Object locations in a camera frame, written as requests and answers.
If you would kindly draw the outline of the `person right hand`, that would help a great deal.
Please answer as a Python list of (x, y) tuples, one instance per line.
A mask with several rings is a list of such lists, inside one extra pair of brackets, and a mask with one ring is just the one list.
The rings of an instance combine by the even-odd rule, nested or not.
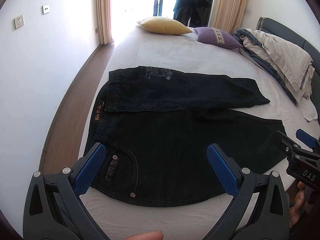
[(295, 203), (293, 207), (289, 209), (289, 226), (292, 228), (300, 219), (302, 213), (302, 207), (305, 205), (305, 187), (306, 185), (299, 182), (297, 185), (299, 192), (296, 194)]

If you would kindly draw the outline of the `person left hand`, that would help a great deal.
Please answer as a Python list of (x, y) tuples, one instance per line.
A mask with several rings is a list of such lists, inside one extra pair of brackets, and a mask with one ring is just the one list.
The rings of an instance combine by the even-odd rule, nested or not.
[(163, 240), (163, 232), (150, 231), (126, 237), (125, 240)]

